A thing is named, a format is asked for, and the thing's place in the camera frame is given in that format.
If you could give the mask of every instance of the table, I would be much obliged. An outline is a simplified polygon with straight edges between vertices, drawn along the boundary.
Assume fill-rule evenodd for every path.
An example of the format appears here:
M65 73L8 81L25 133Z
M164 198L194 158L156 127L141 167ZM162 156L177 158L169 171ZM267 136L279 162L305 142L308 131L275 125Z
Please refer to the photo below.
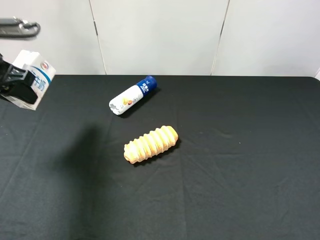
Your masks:
M37 111L0 102L0 239L320 239L320 82L58 75ZM168 152L131 165L124 144L162 125Z

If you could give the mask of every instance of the white wall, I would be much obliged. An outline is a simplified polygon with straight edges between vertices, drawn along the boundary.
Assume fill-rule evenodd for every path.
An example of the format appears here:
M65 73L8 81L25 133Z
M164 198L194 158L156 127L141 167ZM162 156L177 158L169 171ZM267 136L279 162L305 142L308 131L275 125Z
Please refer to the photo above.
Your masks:
M35 21L35 40L0 39L0 53L13 62L20 50L40 52L58 74L105 74L88 0L0 0L0 17Z
M213 75L311 76L320 0L230 0Z
M210 75L228 0L91 0L108 74Z

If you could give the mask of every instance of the black tablecloth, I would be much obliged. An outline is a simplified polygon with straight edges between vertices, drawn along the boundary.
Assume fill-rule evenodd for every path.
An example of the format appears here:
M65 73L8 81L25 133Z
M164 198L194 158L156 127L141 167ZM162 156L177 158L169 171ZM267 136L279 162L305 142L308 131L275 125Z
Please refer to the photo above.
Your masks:
M320 82L56 76L37 111L0 102L0 240L318 240ZM163 125L177 145L140 164L124 144Z

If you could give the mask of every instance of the blue can cap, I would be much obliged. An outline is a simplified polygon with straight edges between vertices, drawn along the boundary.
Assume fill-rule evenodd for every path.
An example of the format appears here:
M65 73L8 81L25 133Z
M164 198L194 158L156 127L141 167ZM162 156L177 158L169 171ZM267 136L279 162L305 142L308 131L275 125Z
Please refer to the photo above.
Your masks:
M145 79L141 80L136 85L140 88L143 96L145 96L157 87L157 81L152 76L146 76Z

